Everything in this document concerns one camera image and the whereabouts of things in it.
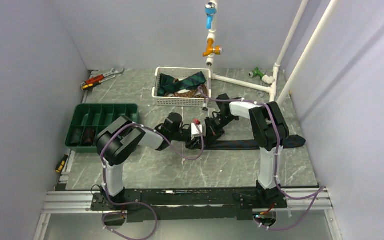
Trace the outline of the navy brown striped tie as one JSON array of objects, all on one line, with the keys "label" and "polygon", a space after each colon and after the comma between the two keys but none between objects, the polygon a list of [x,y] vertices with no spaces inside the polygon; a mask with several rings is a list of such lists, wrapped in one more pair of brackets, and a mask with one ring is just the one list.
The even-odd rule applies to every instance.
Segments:
[{"label": "navy brown striped tie", "polygon": [[[306,143],[306,139],[300,135],[290,135],[283,141],[284,149],[294,149],[303,147]],[[253,139],[249,140],[228,140],[228,141],[214,141],[209,146],[205,146],[205,150],[214,151],[248,151],[258,150],[260,147]]]}]

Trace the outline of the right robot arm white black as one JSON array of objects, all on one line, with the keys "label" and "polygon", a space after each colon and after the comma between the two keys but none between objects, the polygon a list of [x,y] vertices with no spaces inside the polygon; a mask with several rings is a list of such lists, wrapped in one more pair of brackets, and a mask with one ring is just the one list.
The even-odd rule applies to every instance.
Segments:
[{"label": "right robot arm white black", "polygon": [[[290,136],[289,127],[279,105],[272,101],[258,103],[240,97],[230,98],[226,93],[214,99],[219,111],[205,119],[206,150],[253,150],[260,151],[260,172],[256,183],[256,203],[267,208],[283,199],[279,181],[279,158],[285,141]],[[224,127],[234,120],[250,121],[252,140],[220,141]]]}]

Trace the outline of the brown patterned tie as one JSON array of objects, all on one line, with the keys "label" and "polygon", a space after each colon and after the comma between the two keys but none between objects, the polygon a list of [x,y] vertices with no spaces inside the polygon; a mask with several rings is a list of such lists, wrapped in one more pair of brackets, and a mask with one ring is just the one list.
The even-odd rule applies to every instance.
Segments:
[{"label": "brown patterned tie", "polygon": [[206,84],[200,85],[197,89],[194,90],[186,90],[184,92],[178,91],[175,93],[166,93],[164,97],[169,98],[193,98],[193,99],[204,99],[204,96],[202,95],[201,91],[207,95],[208,94],[208,88]]}]

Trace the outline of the green striped tie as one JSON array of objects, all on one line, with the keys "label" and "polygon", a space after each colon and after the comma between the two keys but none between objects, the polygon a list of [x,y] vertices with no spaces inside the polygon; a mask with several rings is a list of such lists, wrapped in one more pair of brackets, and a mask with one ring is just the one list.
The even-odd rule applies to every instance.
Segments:
[{"label": "green striped tie", "polygon": [[185,92],[186,90],[195,90],[200,85],[207,83],[207,79],[202,71],[183,80],[179,80],[178,78],[163,73],[161,73],[159,77],[160,80],[157,89],[158,97],[164,97],[167,93],[174,94],[179,91]]}]

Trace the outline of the white plastic basket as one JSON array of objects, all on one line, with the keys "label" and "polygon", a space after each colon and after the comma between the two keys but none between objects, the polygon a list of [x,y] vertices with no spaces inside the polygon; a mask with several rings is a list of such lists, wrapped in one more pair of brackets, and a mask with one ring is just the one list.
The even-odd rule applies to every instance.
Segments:
[{"label": "white plastic basket", "polygon": [[205,107],[211,96],[211,71],[207,68],[158,67],[152,89],[159,106]]}]

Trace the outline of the green valve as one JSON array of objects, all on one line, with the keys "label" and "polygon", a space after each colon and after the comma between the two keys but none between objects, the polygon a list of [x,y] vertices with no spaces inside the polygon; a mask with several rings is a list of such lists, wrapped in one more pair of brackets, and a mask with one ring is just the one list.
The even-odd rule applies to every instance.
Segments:
[{"label": "green valve", "polygon": [[262,79],[266,74],[261,72],[259,67],[255,67],[253,70],[251,70],[249,73],[248,73],[248,76],[250,78],[256,78],[256,77],[259,77],[260,79]]}]

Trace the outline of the orange valve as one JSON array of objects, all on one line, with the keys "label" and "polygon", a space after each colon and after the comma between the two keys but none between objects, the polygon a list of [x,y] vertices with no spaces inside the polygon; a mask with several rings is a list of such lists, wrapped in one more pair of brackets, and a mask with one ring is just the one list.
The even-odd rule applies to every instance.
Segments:
[{"label": "orange valve", "polygon": [[215,40],[213,38],[207,39],[207,46],[205,51],[202,53],[203,57],[208,57],[211,54],[221,55],[223,48],[220,45],[215,45]]}]

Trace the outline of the maroon rolled tie in tray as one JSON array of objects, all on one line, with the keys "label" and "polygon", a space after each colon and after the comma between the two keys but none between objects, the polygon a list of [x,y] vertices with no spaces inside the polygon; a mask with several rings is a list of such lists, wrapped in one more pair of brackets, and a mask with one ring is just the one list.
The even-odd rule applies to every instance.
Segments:
[{"label": "maroon rolled tie in tray", "polygon": [[96,128],[94,127],[86,127],[82,136],[82,146],[90,147],[94,143],[94,139],[96,136]]}]

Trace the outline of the green compartment tray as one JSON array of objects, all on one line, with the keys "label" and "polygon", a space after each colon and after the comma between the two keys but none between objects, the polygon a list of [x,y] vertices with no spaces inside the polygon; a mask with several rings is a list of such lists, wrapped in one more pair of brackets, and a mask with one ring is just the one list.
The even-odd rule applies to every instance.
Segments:
[{"label": "green compartment tray", "polygon": [[96,153],[95,144],[82,146],[82,139],[79,146],[69,146],[73,129],[82,128],[83,138],[85,128],[96,128],[96,137],[121,116],[126,116],[138,123],[140,121],[139,106],[135,103],[81,103],[77,105],[66,134],[65,146],[76,153]]}]

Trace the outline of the dark rolled tie in tray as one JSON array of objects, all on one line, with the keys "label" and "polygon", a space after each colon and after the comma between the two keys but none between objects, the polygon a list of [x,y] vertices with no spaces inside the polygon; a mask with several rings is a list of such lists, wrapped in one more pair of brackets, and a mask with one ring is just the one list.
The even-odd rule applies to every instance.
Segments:
[{"label": "dark rolled tie in tray", "polygon": [[81,143],[83,135],[83,129],[82,128],[74,128],[72,130],[70,139],[69,139],[69,146],[70,147],[78,147]]}]

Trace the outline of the blue valve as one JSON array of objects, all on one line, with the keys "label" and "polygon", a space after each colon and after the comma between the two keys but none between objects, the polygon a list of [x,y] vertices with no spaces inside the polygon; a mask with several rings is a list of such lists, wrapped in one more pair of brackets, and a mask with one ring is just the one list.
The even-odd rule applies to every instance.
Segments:
[{"label": "blue valve", "polygon": [[214,2],[208,2],[205,5],[206,14],[206,29],[211,30],[213,25],[214,16],[217,13],[217,6]]}]

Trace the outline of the yellow black screwdriver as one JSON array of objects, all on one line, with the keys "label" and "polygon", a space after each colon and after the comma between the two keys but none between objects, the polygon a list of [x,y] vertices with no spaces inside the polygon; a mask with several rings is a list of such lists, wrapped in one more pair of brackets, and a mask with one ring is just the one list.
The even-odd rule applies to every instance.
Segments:
[{"label": "yellow black screwdriver", "polygon": [[58,162],[58,164],[55,167],[56,173],[61,173],[63,171],[64,167],[67,164],[68,159],[69,159],[69,155],[64,154],[63,157],[61,158],[61,160]]}]

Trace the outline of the white pvc pipe frame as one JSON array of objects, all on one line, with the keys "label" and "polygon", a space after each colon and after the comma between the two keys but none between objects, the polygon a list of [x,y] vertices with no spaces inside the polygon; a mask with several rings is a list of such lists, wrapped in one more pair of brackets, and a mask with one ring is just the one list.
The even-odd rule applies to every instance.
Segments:
[{"label": "white pvc pipe frame", "polygon": [[[320,35],[321,31],[322,31],[322,28],[324,27],[324,25],[326,24],[328,18],[332,15],[333,13],[333,10],[334,8],[336,7],[338,1],[337,0],[331,0],[329,2],[329,4],[327,5],[323,15],[321,16],[315,30],[313,31],[313,34],[311,35],[309,41],[308,41],[308,44],[307,46],[304,48],[303,52],[302,52],[302,55],[300,57],[300,59],[298,60],[297,62],[297,67],[299,66],[299,64],[304,60],[305,57],[307,57],[308,55],[308,52],[310,51],[310,49],[313,47],[313,44],[315,43],[316,41],[316,38]],[[273,102],[275,100],[275,97],[277,95],[277,81],[278,81],[278,74],[279,74],[279,71],[280,71],[280,67],[281,67],[281,63],[284,59],[284,56],[286,54],[286,51],[288,50],[288,47],[291,43],[291,40],[294,36],[294,33],[296,32],[296,29],[298,27],[298,24],[300,23],[300,20],[304,14],[304,11],[307,7],[307,4],[308,4],[308,1],[307,0],[303,0],[298,8],[298,11],[296,13],[296,16],[292,22],[292,25],[289,29],[289,32],[288,32],[288,35],[284,41],[284,44],[282,46],[282,49],[279,53],[279,56],[276,60],[276,62],[274,63],[273,65],[273,68],[272,68],[272,76],[270,77],[270,79],[273,79],[273,81],[271,81],[269,84],[270,86],[266,87],[266,86],[262,86],[262,85],[257,85],[257,84],[253,84],[253,83],[249,83],[249,82],[245,82],[245,81],[240,81],[240,80],[237,80],[237,79],[233,79],[233,78],[229,78],[229,77],[225,77],[225,76],[220,76],[220,75],[217,75],[215,73],[211,73],[211,78],[213,80],[218,80],[218,81],[222,81],[222,82],[225,82],[225,83],[229,83],[229,84],[234,84],[234,85],[238,85],[238,86],[241,86],[241,87],[246,87],[246,88],[250,88],[250,89],[254,89],[254,90],[257,90],[257,91],[260,91],[260,92],[265,92],[267,94],[269,94],[269,101],[270,102]]]}]

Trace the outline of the red handled adjustable wrench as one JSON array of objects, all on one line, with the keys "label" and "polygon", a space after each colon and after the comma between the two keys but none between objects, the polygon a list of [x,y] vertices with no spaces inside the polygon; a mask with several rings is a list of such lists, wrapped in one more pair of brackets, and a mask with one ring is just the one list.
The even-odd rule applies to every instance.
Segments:
[{"label": "red handled adjustable wrench", "polygon": [[95,77],[92,77],[92,78],[84,81],[81,84],[81,89],[83,91],[93,89],[96,86],[101,85],[103,82],[108,81],[110,79],[113,79],[113,78],[123,74],[124,72],[125,72],[125,68],[122,68],[120,70],[117,70],[117,69],[113,68],[113,69],[111,69],[107,73],[103,73],[103,74],[97,75]]}]

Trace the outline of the aluminium rail frame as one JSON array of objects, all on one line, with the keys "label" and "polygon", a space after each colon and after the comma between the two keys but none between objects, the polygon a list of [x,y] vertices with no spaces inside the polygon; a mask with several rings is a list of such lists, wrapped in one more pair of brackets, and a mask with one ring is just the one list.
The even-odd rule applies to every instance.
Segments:
[{"label": "aluminium rail frame", "polygon": [[[227,93],[231,99],[243,97],[252,101],[266,102],[269,100],[267,93],[265,98],[255,95],[257,90],[222,83],[215,77],[240,77],[244,84],[250,84],[246,74],[248,70],[216,69],[215,74],[206,76],[208,82],[208,96],[216,98]],[[169,113],[174,112],[183,117],[184,124],[190,124],[192,119],[199,119],[204,124],[207,116],[202,112],[203,103],[193,107],[187,103],[181,106],[180,98],[166,98],[178,101],[175,106],[157,105],[154,102],[154,94],[159,81],[159,71],[149,69],[127,69],[124,74],[118,75],[93,91],[87,91],[87,99],[83,103],[97,107],[104,104],[104,109],[90,111],[88,117],[83,115],[76,121],[84,130],[92,127],[100,130],[110,124],[109,115],[114,118],[128,117],[127,107],[114,109],[114,105],[121,102],[133,102],[137,112],[134,117],[140,116],[139,123],[153,129],[164,122]],[[195,160],[185,160],[181,166],[182,157],[178,156],[170,147],[163,151],[154,151],[154,147],[140,146],[124,163],[124,185],[126,186],[124,202],[113,203],[107,201],[105,194],[100,193],[101,187],[92,189],[88,186],[85,191],[51,191],[47,193],[43,215],[54,214],[103,214],[102,224],[104,230],[116,232],[111,225],[117,223],[120,226],[122,220],[120,212],[126,216],[126,223],[138,223],[142,221],[162,220],[201,220],[236,218],[237,220],[255,220],[254,213],[258,213],[257,219],[261,219],[260,212],[271,211],[263,214],[263,221],[273,223],[274,218],[270,214],[289,213],[296,217],[295,211],[304,211],[301,220],[311,210],[332,211],[333,206],[327,189],[316,183],[316,177],[310,162],[310,157],[305,146],[287,148],[291,139],[296,140],[302,135],[299,120],[292,103],[291,96],[279,105],[280,111],[289,128],[289,137],[283,140],[283,150],[277,154],[276,144],[272,150],[266,151],[264,147],[256,150],[221,151],[205,150]],[[266,166],[263,161],[269,158],[278,158],[278,167]],[[263,180],[259,183],[259,175],[272,175],[273,168],[278,169],[280,180],[275,180],[281,185],[281,190],[276,186],[269,186],[263,190]]]}]

